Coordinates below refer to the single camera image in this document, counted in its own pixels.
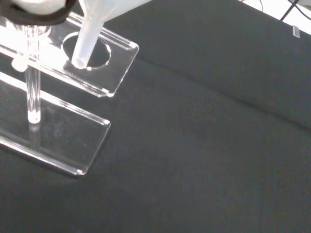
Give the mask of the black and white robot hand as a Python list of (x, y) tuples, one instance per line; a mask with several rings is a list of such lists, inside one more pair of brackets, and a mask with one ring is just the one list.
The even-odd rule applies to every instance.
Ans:
[(2, 0), (0, 15), (18, 25), (52, 26), (66, 20), (75, 0)]

